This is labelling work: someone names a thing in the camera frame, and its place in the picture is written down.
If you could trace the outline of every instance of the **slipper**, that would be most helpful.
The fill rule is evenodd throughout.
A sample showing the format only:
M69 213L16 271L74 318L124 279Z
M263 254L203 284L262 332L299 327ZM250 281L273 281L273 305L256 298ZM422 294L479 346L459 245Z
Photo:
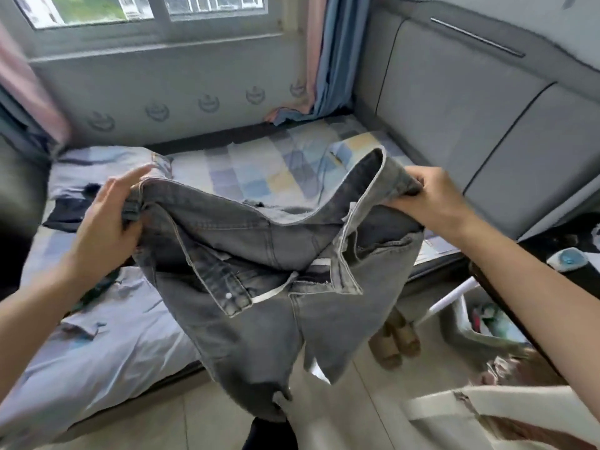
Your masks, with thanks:
M394 340L390 325L383 326L369 340L369 348L375 360L384 370L394 370L402 365L402 355Z
M415 329L396 307L389 313L386 325L390 327L392 337L402 355L413 358L421 354L421 341Z

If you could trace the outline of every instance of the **jeans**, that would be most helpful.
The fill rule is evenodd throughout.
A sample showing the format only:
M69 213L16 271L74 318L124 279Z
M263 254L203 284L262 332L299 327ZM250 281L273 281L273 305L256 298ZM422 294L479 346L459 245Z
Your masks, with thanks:
M254 416L282 421L273 396L291 399L303 344L305 368L333 383L389 314L423 227L379 203L420 189L377 148L314 209L239 203L149 177L123 218L144 213L134 258L214 380Z

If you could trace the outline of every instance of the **forearm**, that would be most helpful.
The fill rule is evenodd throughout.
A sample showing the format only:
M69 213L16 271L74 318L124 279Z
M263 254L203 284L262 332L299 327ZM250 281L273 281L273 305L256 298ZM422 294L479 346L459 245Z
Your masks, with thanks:
M64 314L89 289L67 262L0 302L0 402Z
M457 247L600 419L600 301L480 219L472 218L461 232Z

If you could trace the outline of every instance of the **hand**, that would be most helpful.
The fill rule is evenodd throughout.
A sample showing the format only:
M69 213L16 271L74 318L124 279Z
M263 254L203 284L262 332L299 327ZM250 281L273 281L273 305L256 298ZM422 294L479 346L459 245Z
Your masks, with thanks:
M452 244L463 234L465 225L478 220L448 173L440 167L407 166L406 171L423 184L416 196L401 196L385 205L413 217Z
M85 212L71 250L62 263L71 277L87 289L94 287L135 251L142 222L133 222L123 230L121 211L131 187L152 168L153 165L148 164L121 177L109 178Z

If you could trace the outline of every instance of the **floor tile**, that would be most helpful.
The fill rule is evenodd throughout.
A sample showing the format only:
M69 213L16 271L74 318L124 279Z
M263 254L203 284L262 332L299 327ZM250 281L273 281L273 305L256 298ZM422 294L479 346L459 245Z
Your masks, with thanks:
M184 395L190 450L240 450L253 417L215 382Z
M44 450L186 450L181 397Z
M411 320L422 315L445 292L439 287L409 297L400 302L400 309ZM437 317L417 328L417 333L421 339L421 355L415 359L405 358L398 370L390 372L379 366L367 344L355 357L356 369L396 450L437 448L406 419L402 402L465 385L471 374L468 365L443 340Z
M350 365L335 385L303 369L290 379L293 401L282 402L301 450L393 450L356 368Z

